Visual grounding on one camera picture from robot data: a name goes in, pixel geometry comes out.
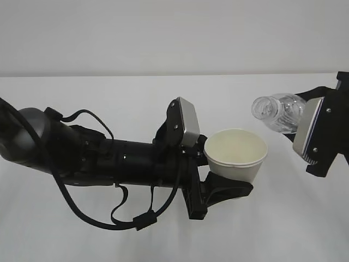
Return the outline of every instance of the paper cup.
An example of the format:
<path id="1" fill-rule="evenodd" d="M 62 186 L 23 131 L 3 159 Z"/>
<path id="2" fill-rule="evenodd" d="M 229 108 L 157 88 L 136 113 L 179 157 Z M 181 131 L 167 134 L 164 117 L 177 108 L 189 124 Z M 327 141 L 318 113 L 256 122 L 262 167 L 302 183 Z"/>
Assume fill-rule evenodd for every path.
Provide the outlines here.
<path id="1" fill-rule="evenodd" d="M 243 129 L 220 131 L 206 140 L 204 153 L 211 172 L 252 183 L 268 153 L 268 146 Z"/>

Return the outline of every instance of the cup rim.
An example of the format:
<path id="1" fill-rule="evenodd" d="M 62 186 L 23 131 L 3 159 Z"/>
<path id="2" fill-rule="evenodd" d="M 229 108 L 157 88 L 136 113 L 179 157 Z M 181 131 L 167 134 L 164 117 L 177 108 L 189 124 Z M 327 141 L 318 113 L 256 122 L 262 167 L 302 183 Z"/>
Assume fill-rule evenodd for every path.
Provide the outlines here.
<path id="1" fill-rule="evenodd" d="M 215 135 L 219 134 L 219 133 L 222 133 L 222 132 L 225 132 L 225 131 L 229 131 L 229 130 L 242 130 L 244 132 L 247 132 L 247 133 L 250 133 L 256 137 L 258 137 L 261 141 L 263 141 L 264 145 L 266 146 L 266 153 L 264 154 L 263 157 L 261 157 L 260 159 L 256 160 L 256 161 L 253 161 L 253 162 L 247 162 L 247 163 L 234 163 L 234 162 L 222 162 L 222 161 L 217 161 L 215 159 L 213 159 L 212 157 L 209 156 L 209 154 L 207 153 L 206 151 L 206 144 L 207 142 Z M 205 156 L 207 157 L 208 160 L 210 160 L 211 162 L 217 164 L 217 165 L 222 165 L 222 166 L 227 166 L 227 167 L 241 167 L 241 168 L 247 168 L 247 167 L 251 167 L 251 166 L 255 166 L 255 165 L 258 165 L 260 164 L 261 162 L 264 161 L 264 159 L 267 157 L 268 155 L 268 145 L 267 143 L 264 141 L 264 139 L 262 139 L 260 136 L 258 136 L 257 134 L 251 132 L 251 131 L 248 131 L 246 129 L 243 129 L 243 128 L 227 128 L 227 129 L 224 129 L 224 130 L 221 130 L 221 131 L 218 131 L 217 133 L 214 133 L 212 136 L 210 136 L 204 146 L 203 146 L 203 153 L 205 154 Z"/>

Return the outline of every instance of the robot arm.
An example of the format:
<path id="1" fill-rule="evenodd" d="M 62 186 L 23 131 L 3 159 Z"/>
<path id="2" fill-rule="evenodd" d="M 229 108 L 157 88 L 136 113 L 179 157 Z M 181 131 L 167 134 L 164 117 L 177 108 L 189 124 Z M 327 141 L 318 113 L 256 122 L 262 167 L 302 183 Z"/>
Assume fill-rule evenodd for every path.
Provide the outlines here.
<path id="1" fill-rule="evenodd" d="M 326 177 L 337 154 L 349 162 L 349 73 L 338 72 L 336 89 L 318 87 L 297 94 L 308 101 L 296 134 L 286 135 L 310 165 L 306 171 Z"/>
<path id="2" fill-rule="evenodd" d="M 82 126 L 67 126 L 79 114 L 96 118 L 111 134 Z M 109 230 L 147 227 L 157 221 L 173 200 L 177 189 L 183 192 L 190 219 L 204 219 L 207 208 L 221 201 L 249 195 L 253 186 L 209 172 L 200 181 L 198 166 L 207 165 L 203 153 L 207 138 L 200 134 L 194 106 L 183 98 L 170 102 L 167 119 L 151 144 L 115 140 L 106 125 L 92 112 L 80 110 L 64 118 L 54 109 L 44 112 L 27 108 L 17 111 L 0 100 L 0 154 L 11 162 L 53 175 L 73 212 L 85 222 Z M 65 185 L 121 187 L 121 184 L 172 187 L 164 205 L 157 211 L 135 217 L 131 222 L 113 218 L 113 224 L 95 221 L 83 214 Z"/>

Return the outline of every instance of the water bottle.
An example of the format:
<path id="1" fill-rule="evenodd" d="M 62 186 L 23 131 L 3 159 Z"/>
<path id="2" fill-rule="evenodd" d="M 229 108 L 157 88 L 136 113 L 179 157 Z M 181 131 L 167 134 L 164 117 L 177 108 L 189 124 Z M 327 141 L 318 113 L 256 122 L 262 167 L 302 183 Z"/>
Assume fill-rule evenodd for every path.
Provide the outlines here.
<path id="1" fill-rule="evenodd" d="M 252 105 L 252 114 L 271 130 L 293 134 L 297 131 L 306 101 L 295 94 L 274 94 L 259 97 Z"/>

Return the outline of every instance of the white background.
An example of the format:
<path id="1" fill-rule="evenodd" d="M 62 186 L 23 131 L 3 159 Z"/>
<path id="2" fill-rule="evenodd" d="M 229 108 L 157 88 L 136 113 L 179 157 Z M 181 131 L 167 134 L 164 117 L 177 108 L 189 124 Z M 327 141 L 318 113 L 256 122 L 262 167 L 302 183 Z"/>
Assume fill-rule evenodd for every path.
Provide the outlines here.
<path id="1" fill-rule="evenodd" d="M 117 139 L 150 142 L 169 102 L 183 96 L 195 104 L 203 134 L 245 128 L 269 146 L 249 197 L 212 206 L 205 220 L 190 221 L 178 192 L 158 223 L 138 232 L 85 224 L 69 210 L 50 175 L 0 160 L 0 261 L 348 261 L 348 165 L 339 157 L 326 178 L 306 173 L 291 143 L 250 113 L 258 96 L 335 87 L 335 76 L 0 78 L 2 98 L 18 109 L 51 106 L 68 116 L 87 108 Z M 77 123 L 102 130 L 89 116 Z M 204 179 L 208 169 L 200 172 Z M 104 222 L 122 196 L 113 187 L 69 190 L 85 213 Z M 148 187 L 129 190 L 128 202 L 117 212 L 120 219 L 149 207 Z M 169 193 L 155 189 L 155 208 Z"/>
<path id="2" fill-rule="evenodd" d="M 349 70 L 348 0 L 1 0 L 0 76 Z"/>

